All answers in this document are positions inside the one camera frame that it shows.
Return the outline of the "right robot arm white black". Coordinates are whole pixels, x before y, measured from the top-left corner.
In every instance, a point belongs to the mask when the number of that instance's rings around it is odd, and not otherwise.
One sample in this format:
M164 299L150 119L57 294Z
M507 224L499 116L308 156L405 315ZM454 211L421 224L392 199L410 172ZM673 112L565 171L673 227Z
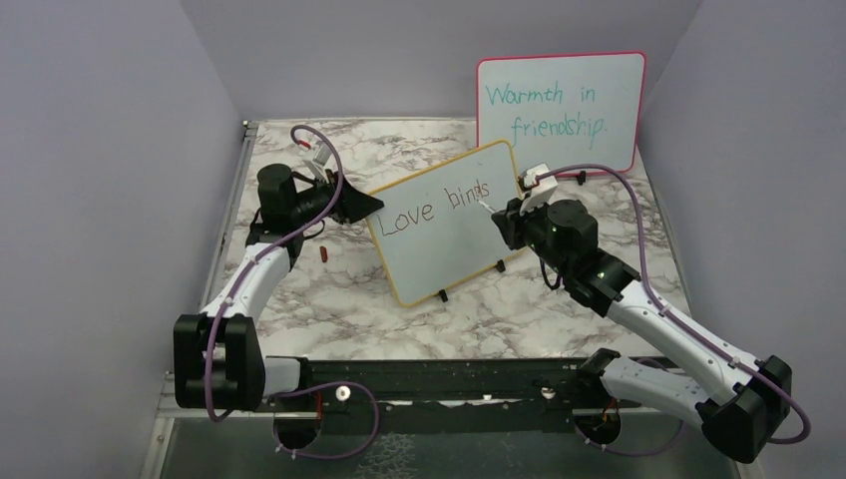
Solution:
M578 304L646 340L682 369L676 375L602 349L580 367L578 397L599 406L630 400L698 428L723 455L753 462L789 413L782 394L792 371L737 348L686 314L650 297L639 273L599 246L599 224L579 201L531 211L512 199L491 215L506 246L528 247L561 279Z

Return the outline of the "yellow framed whiteboard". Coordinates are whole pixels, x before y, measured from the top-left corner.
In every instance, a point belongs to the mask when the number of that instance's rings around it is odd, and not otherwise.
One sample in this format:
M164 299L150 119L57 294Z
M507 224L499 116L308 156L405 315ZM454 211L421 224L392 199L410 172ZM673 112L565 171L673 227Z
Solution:
M478 202L520 196L511 145L495 141L372 191L366 222L394 297L412 306L515 256Z

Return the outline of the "white marker with red cap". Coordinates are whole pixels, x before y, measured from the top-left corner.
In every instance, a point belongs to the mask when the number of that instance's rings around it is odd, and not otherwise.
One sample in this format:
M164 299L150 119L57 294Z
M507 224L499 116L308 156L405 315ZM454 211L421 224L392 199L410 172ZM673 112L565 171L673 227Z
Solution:
M478 202L478 205L481 206L489 214L493 214L495 212L495 210L485 202Z

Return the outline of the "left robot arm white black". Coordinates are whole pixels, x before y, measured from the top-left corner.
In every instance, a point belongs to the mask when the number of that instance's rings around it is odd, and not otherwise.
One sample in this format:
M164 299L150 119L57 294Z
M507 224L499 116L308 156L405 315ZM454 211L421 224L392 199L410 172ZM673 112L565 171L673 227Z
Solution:
M310 179L284 164L258 172L257 193L259 209L236 272L200 312L175 323L175 397L183 409L254 411L272 396L293 410L309 404L314 385L303 375L303 360L264 355L256 324L296 265L306 230L324 219L355 224L384 207L339 172Z

